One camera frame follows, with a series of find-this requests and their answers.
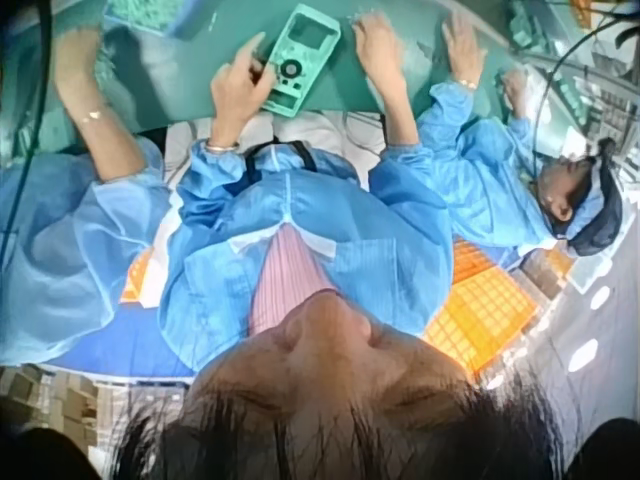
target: green device housing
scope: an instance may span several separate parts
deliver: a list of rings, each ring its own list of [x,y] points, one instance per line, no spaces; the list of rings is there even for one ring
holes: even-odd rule
[[[285,117],[295,116],[338,40],[337,20],[298,5],[269,56],[278,81],[263,108]]]

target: bracelet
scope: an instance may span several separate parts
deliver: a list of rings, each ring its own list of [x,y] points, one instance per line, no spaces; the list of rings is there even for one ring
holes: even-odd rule
[[[478,85],[473,82],[467,82],[466,80],[458,80],[458,83],[465,88],[468,88],[471,91],[476,91],[478,89]]]
[[[209,153],[229,153],[229,152],[235,152],[238,150],[238,148],[240,148],[240,144],[238,142],[235,142],[232,146],[230,147],[214,147],[213,145],[209,145],[209,140],[207,140],[204,144],[204,149],[209,152]]]
[[[80,123],[87,124],[93,120],[100,120],[101,117],[102,117],[102,111],[94,110],[92,112],[89,112],[88,116],[81,118]]]

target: sleeve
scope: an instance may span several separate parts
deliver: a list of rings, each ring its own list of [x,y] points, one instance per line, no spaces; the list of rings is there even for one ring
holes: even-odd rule
[[[512,117],[511,120],[509,120],[507,128],[513,135],[513,138],[515,138],[523,148],[526,148],[527,150],[533,149],[531,122],[528,118]]]
[[[473,95],[455,82],[435,85],[429,93],[434,103],[418,118],[420,141],[438,161],[446,161],[457,156],[457,139],[471,115]]]
[[[161,173],[148,167],[91,182],[53,222],[50,206],[39,208],[2,273],[0,363],[50,360],[111,321],[129,266],[153,242],[168,198]]]
[[[449,208],[425,182],[432,153],[422,147],[392,147],[369,172],[369,191],[435,245],[449,245]]]
[[[177,192],[183,201],[180,209],[183,224],[210,228],[233,198],[224,186],[238,182],[246,164],[237,153],[212,154],[204,143],[200,140],[191,147],[191,168],[182,177]]]
[[[544,163],[537,159],[533,153],[533,132],[528,118],[514,118],[509,120],[507,132],[515,142],[515,155],[513,167],[524,169],[531,178],[536,178]]]

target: wire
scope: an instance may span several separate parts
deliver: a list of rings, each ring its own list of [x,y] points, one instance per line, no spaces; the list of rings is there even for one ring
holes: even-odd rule
[[[616,3],[613,8],[610,10],[610,14],[614,14],[616,13],[616,10],[618,9],[618,7],[622,5],[622,3]],[[598,25],[596,25],[596,29],[600,28],[602,26],[602,24],[604,23],[604,21],[606,20],[608,15],[602,15],[602,18],[600,19],[600,21],[598,22]],[[593,41],[593,47],[591,48],[591,53],[593,54],[595,51],[596,46],[599,45],[600,48],[602,49],[602,51],[604,51],[604,47],[602,46],[602,42],[600,41],[600,38],[598,38],[598,35],[595,36],[595,39]]]
[[[41,63],[41,77],[40,77],[40,90],[38,92],[38,99],[35,110],[35,120],[33,126],[33,137],[27,150],[25,157],[24,167],[20,173],[20,180],[18,182],[18,188],[16,190],[16,196],[13,199],[11,205],[11,212],[9,213],[9,219],[5,226],[6,235],[2,239],[2,246],[0,246],[0,268],[4,265],[4,257],[7,253],[7,246],[9,245],[9,237],[13,230],[13,224],[16,221],[18,214],[18,207],[20,206],[20,199],[24,191],[25,184],[27,183],[27,176],[33,163],[33,156],[35,155],[36,148],[38,147],[38,136],[40,134],[40,127],[42,126],[42,117],[44,115],[44,105],[47,98],[47,85],[49,83],[49,63],[51,61],[51,4],[49,0],[38,1],[38,15],[40,16],[40,41],[42,43],[42,63]]]
[[[540,99],[540,105],[538,107],[538,112],[536,113],[536,121],[534,123],[534,127],[533,127],[533,153],[534,155],[537,155],[536,153],[536,147],[538,145],[538,128],[540,126],[540,116],[542,114],[542,109],[544,106],[544,102],[547,99],[547,96],[549,95],[549,90],[551,90],[551,84],[553,82],[553,77],[555,76],[555,74],[558,72],[558,70],[560,69],[560,67],[562,66],[562,64],[567,60],[567,58],[569,58],[573,52],[575,52],[578,48],[580,48],[580,46],[585,43],[587,40],[589,40],[591,37],[597,35],[598,33],[613,27],[614,25],[617,25],[618,23],[624,21],[625,18],[616,18],[615,20],[612,20],[611,22],[600,26],[599,28],[596,28],[595,30],[589,32],[588,34],[586,34],[584,37],[582,37],[580,40],[578,40],[569,50],[567,50],[567,53],[565,53],[557,62],[556,65],[553,67],[553,70],[551,73],[547,74],[548,78],[547,78],[547,86],[544,89],[544,93],[542,94],[542,98]],[[533,162],[533,174],[534,177],[537,177],[537,162]]]

